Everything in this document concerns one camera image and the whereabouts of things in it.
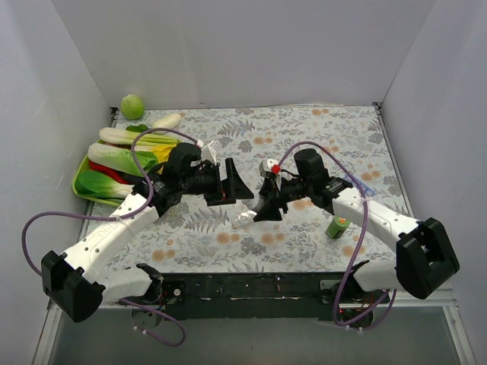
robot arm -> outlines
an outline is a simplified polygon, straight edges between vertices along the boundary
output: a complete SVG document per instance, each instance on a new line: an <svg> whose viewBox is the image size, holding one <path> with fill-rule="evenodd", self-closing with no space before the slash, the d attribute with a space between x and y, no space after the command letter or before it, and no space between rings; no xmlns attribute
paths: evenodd
<svg viewBox="0 0 487 365"><path fill-rule="evenodd" d="M161 274L146 264L100 275L105 265L133 236L177 205L182 195L203 195L207 205L233 204L253 198L238 176L231 158L225 161L227 179L220 179L219 165L202 160L194 144L179 143L162 173L149 173L154 194L150 204L129 219L106 222L83 240L57 255L48 252L41 261L44 292L74 322L91 316L102 302L139 297L153 303L161 295ZM145 181L111 214L120 217L143 206L149 196Z"/></svg>
<svg viewBox="0 0 487 365"><path fill-rule="evenodd" d="M287 203L309 197L319 208L361 226L364 206L360 192L344 179L329 176L321 156L314 149L294 155L298 175L286 180L275 160L265 160L259 171L265 178L254 207L254 221L281 221ZM349 276L354 291L403 289L425 299L460 268L443 225L429 218L425 222L368 202L367 232L385 242L396 260L361 262Z"/></svg>

white radish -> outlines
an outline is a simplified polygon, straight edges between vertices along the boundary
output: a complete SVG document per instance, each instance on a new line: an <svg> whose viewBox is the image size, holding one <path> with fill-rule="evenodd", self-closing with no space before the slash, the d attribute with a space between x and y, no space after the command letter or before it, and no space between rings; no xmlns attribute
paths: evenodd
<svg viewBox="0 0 487 365"><path fill-rule="evenodd" d="M152 128L174 128L178 124L180 124L181 121L181 115L177 113L171 113L168 116L165 116L164 118L160 118L156 120L152 124ZM159 135L163 135L164 133L167 133L165 131L156 131L153 133L157 133Z"/></svg>

metal frame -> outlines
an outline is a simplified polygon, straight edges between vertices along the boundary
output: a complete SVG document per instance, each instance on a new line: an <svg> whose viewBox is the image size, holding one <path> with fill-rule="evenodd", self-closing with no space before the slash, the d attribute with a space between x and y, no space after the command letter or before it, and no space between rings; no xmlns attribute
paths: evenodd
<svg viewBox="0 0 487 365"><path fill-rule="evenodd" d="M384 134L384 139L389 150L391 160L393 161L394 170L396 172L397 178L399 180L399 185L401 187L403 197L406 203L406 207L411 216L413 216L413 211L411 204L409 203L408 195L406 193L406 188L404 186L399 167L394 157L389 138L387 136L387 131L384 125L384 120L380 114L380 104L374 103L373 107L376 110L376 114L380 123L380 127ZM118 116L118 109L112 108L111 115L111 126L115 126L116 117ZM91 214L93 211L94 203L89 202L87 204L86 213ZM80 229L79 239L86 235L88 231L89 221L83 221ZM274 275L285 275L285 273L273 273ZM349 306L356 306L356 304L346 304L340 305L342 308L347 308ZM379 306L388 306L387 303L380 304ZM445 319L447 320L448 327L452 339L454 341L455 348L457 350L460 362L462 364L475 364L475 359L471 351L469 342L467 340L465 330L463 328L460 316L458 314L458 307L456 300L454 298L453 291L449 283L446 283L441 288L436 290L427 300L418 300L406 292L399 291L396 295L396 301L394 306L399 307L410 307L410 306L442 306L445 314ZM113 306L103 306L103 308L113 308ZM40 336L40 341L37 346L37 351L34 355L34 364L47 364L49 362L50 354L53 350L54 341L56 338L57 330L59 327L59 321L61 319L62 311L56 305L49 304L48 313L46 316L46 321L44 323L43 331Z"/></svg>

gray floor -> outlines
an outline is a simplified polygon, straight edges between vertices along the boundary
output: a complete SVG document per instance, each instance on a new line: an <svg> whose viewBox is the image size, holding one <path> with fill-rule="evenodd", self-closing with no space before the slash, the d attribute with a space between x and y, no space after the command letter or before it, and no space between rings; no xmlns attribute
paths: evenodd
<svg viewBox="0 0 487 365"><path fill-rule="evenodd" d="M130 321L128 309L100 309L77 324L63 316L49 363L460 363L440 307L395 308L383 325L361 335L312 319L188 320L179 348L134 331ZM173 340L179 335L170 323L156 331Z"/></svg>

white wall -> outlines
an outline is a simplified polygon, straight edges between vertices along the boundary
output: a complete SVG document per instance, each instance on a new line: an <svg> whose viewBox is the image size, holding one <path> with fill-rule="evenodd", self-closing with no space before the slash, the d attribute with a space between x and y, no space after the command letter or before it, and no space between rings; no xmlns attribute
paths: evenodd
<svg viewBox="0 0 487 365"><path fill-rule="evenodd" d="M443 221L460 260L454 291L487 363L487 1L437 0L384 101L418 217Z"/></svg>
<svg viewBox="0 0 487 365"><path fill-rule="evenodd" d="M110 110L49 0L0 0L0 363L33 358L47 297L21 251L45 210L82 212L70 180ZM37 264L75 241L80 222L46 218L28 236Z"/></svg>
<svg viewBox="0 0 487 365"><path fill-rule="evenodd" d="M53 0L109 105L383 100L434 0Z"/></svg>

